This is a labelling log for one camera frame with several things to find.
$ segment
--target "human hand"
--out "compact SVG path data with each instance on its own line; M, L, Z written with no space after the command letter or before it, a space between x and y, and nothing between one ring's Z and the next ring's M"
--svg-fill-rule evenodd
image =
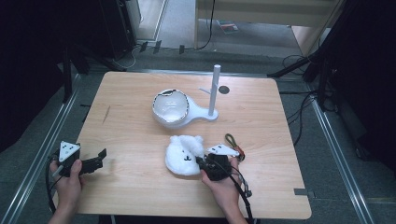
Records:
M230 164L235 169L238 169L237 158L231 158ZM206 184L216 200L216 203L223 211L229 223L247 223L239 209L239 192L235 187L235 183L230 177L220 181L211 181L204 170L201 170L202 182ZM236 182L241 185L242 181L239 179L239 174L233 169L232 176Z
M50 170L54 173L58 169L58 164L53 161ZM70 223L78 209L79 197L85 180L79 176L82 168L81 160L75 160L70 170L70 177L55 176L55 181L59 180L55 187L58 192L58 207L49 223Z

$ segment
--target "wrist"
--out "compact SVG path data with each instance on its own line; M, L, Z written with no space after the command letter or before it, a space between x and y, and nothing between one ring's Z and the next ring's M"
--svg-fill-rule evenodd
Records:
M75 206L59 204L55 211L55 214L52 216L52 219L49 221L49 223L71 223L75 214Z
M247 223L238 204L222 207L221 210L230 224Z

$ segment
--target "white plastic bowl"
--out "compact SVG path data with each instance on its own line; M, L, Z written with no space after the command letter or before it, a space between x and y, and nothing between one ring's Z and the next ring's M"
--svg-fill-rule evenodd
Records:
M161 91L152 103L154 118L165 127L183 122L189 113L189 108L186 94L178 90Z

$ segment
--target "white rod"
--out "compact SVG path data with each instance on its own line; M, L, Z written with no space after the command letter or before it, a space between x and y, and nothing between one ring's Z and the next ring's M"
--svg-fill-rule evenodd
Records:
M213 68L213 78L212 78L212 89L210 90L210 103L209 103L209 116L213 116L213 111L215 110L216 94L218 93L219 77L220 77L219 64L216 64Z

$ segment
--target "white pillow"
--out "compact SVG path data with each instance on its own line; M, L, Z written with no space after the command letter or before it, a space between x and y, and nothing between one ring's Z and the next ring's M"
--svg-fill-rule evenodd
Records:
M170 140L165 154L166 167L177 175L198 175L200 170L195 157L204 157L204 139L201 136L175 135Z

